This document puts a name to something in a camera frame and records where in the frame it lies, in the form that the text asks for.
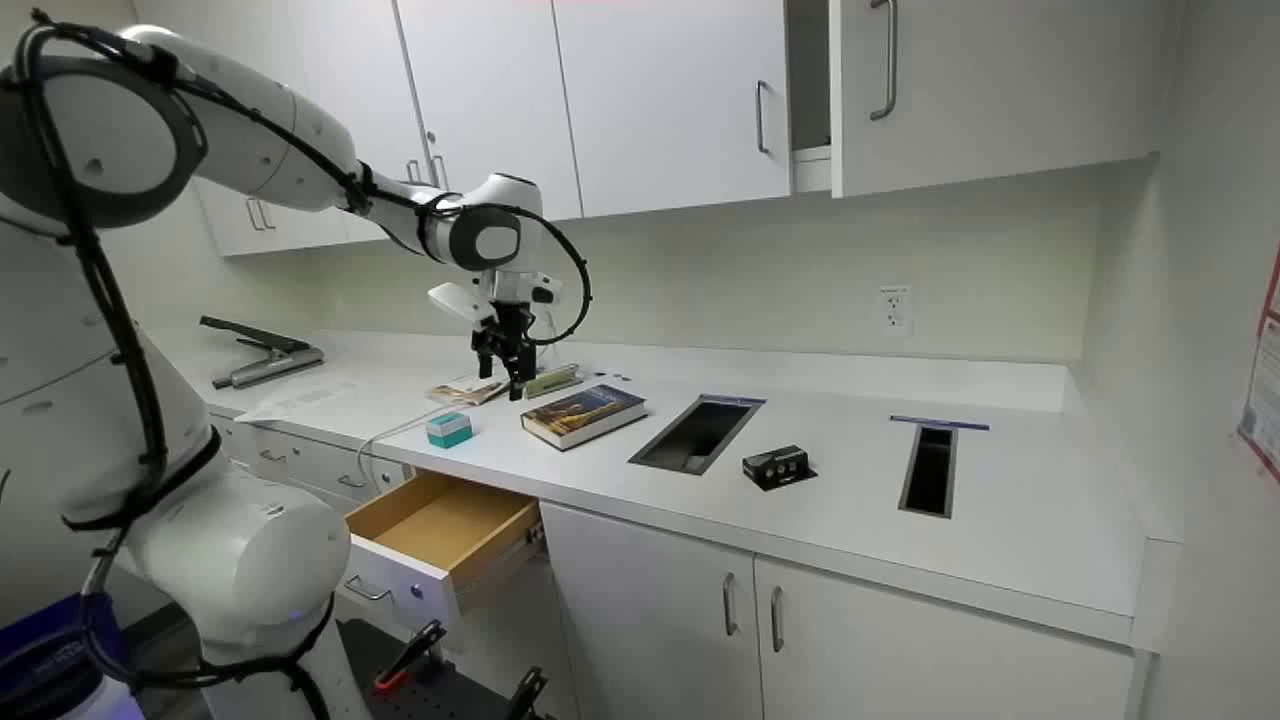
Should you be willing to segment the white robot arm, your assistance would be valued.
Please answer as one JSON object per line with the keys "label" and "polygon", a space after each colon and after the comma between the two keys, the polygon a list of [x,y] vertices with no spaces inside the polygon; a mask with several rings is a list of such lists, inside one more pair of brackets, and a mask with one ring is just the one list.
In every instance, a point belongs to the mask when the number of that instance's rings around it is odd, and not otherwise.
{"label": "white robot arm", "polygon": [[188,673],[101,654],[101,674],[126,693],[188,684],[229,720],[368,720],[334,629],[351,553],[342,512],[223,453],[202,390],[137,329],[105,234],[213,181],[366,214],[524,306],[520,244],[554,227],[538,184],[390,181],[342,120],[238,60],[155,24],[52,15],[23,28],[4,66],[0,167],[4,485],[48,493],[60,523],[96,540],[87,603],[128,567],[202,636]]}

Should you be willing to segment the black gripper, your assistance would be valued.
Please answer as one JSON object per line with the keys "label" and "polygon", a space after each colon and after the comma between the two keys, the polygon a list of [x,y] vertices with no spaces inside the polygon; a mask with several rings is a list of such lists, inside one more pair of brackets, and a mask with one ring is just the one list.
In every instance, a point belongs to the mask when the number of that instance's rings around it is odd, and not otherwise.
{"label": "black gripper", "polygon": [[514,401],[524,401],[529,385],[538,380],[538,345],[529,335],[533,312],[524,304],[498,300],[493,312],[474,332],[478,370],[493,380],[498,366],[514,375]]}

